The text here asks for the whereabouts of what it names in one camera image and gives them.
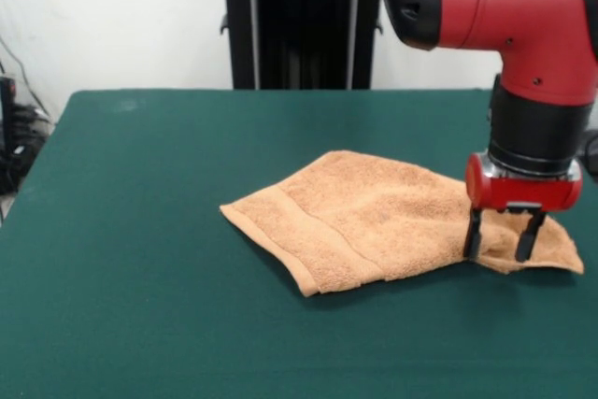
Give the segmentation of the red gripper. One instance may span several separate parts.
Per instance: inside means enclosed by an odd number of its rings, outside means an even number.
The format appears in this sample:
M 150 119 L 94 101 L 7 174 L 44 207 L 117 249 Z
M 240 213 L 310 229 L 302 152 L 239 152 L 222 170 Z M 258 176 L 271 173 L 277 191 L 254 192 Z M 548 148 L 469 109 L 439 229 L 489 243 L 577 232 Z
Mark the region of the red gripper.
M 487 152 L 478 152 L 468 158 L 465 185 L 471 208 L 463 257 L 476 259 L 478 256 L 481 210 L 537 209 L 521 233 L 515 253 L 516 261 L 524 263 L 532 256 L 546 212 L 570 209 L 580 196 L 583 177 L 576 160 L 571 162 L 568 171 L 561 177 L 538 178 L 509 171 L 495 164 Z

